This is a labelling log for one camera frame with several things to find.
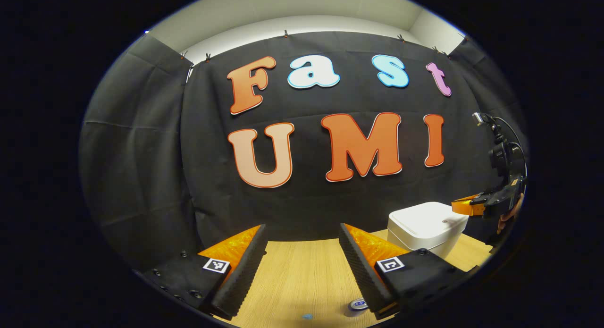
peach letter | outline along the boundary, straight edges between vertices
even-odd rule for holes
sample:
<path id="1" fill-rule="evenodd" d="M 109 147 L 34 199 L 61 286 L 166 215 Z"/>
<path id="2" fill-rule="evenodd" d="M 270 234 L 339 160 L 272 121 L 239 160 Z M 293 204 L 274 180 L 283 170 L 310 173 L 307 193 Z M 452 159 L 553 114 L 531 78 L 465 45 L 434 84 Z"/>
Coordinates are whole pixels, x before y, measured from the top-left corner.
<path id="1" fill-rule="evenodd" d="M 292 154 L 289 149 L 289 135 L 294 132 L 294 125 L 289 122 L 272 124 L 265 128 L 265 135 L 272 138 L 275 151 L 275 170 L 265 173 L 256 167 L 254 139 L 256 130 L 246 128 L 228 135 L 228 141 L 235 151 L 237 172 L 244 182 L 257 188 L 276 188 L 285 184 L 292 175 Z"/>
<path id="2" fill-rule="evenodd" d="M 264 90 L 268 85 L 268 75 L 261 67 L 274 68 L 275 65 L 277 65 L 277 62 L 273 57 L 263 57 L 263 59 L 229 72 L 226 77 L 233 81 L 231 115 L 237 115 L 260 105 L 262 96 L 254 94 L 254 85 Z"/>
<path id="3" fill-rule="evenodd" d="M 353 171 L 348 168 L 348 156 L 356 171 L 365 177 L 376 154 L 377 164 L 373 168 L 376 176 L 399 173 L 403 169 L 399 162 L 400 123 L 401 116 L 396 113 L 380 113 L 373 121 L 369 136 L 365 138 L 350 115 L 338 113 L 323 118 L 321 125 L 329 130 L 332 139 L 332 169 L 325 178 L 330 182 L 351 179 Z"/>
<path id="4" fill-rule="evenodd" d="M 424 161 L 427 167 L 436 167 L 443 164 L 443 134 L 442 126 L 445 120 L 440 115 L 425 115 L 423 122 L 428 126 L 428 156 Z"/>

cable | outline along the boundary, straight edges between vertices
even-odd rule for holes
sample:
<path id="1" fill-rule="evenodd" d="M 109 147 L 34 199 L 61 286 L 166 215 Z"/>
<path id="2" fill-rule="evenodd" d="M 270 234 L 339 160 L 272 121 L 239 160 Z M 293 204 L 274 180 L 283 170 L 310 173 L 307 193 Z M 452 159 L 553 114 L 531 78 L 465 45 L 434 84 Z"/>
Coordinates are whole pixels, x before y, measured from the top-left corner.
<path id="1" fill-rule="evenodd" d="M 522 150 L 522 146 L 520 146 L 519 143 L 516 142 L 509 142 L 510 144 L 516 145 L 518 147 L 518 149 L 520 149 L 520 152 L 522 152 L 522 161 L 524 161 L 524 178 L 528 178 L 529 177 L 529 171 L 527 169 L 527 160 L 526 158 L 524 158 L 524 150 Z M 527 194 L 527 186 L 526 184 L 524 185 L 524 194 Z"/>
<path id="2" fill-rule="evenodd" d="M 518 135 L 516 134 L 516 132 L 514 131 L 514 129 L 510 126 L 510 124 L 507 123 L 507 121 L 499 118 L 499 117 L 493 117 L 493 119 L 498 119 L 502 122 L 505 123 L 505 125 L 507 125 L 508 128 L 510 128 L 510 130 L 512 131 L 512 133 L 514 134 L 514 136 L 516 137 L 516 141 L 518 141 L 518 147 L 520 147 L 520 151 L 522 151 L 522 146 L 519 144 L 520 143 L 520 138 L 518 137 Z"/>

screw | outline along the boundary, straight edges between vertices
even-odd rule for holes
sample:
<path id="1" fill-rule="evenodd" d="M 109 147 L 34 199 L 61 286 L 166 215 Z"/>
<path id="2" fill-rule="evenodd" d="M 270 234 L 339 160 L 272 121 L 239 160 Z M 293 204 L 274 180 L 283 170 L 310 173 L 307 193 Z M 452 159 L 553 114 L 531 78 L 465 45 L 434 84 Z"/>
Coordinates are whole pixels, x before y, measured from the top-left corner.
<path id="1" fill-rule="evenodd" d="M 202 298 L 201 293 L 198 291 L 190 291 L 189 295 L 193 296 L 194 298 Z"/>

can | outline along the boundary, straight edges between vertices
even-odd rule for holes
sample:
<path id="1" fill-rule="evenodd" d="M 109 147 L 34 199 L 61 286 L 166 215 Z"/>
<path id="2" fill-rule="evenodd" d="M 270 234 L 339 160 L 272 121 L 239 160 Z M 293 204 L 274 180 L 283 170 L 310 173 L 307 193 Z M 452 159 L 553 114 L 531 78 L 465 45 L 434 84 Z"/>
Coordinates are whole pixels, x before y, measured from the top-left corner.
<path id="1" fill-rule="evenodd" d="M 362 297 L 357 298 L 356 300 L 348 304 L 345 315 L 347 317 L 356 317 L 364 313 L 367 308 L 369 308 L 369 306 L 367 306 L 365 300 Z"/>

white plastic container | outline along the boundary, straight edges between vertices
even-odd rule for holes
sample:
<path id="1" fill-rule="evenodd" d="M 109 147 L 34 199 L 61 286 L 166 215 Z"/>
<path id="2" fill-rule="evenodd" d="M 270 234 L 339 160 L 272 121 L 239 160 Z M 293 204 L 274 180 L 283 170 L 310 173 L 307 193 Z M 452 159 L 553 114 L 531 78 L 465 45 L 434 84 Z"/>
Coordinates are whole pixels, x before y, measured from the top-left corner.
<path id="1" fill-rule="evenodd" d="M 388 242 L 409 251 L 425 248 L 444 259 L 467 223 L 468 216 L 456 214 L 450 205 L 423 203 L 388 216 Z"/>

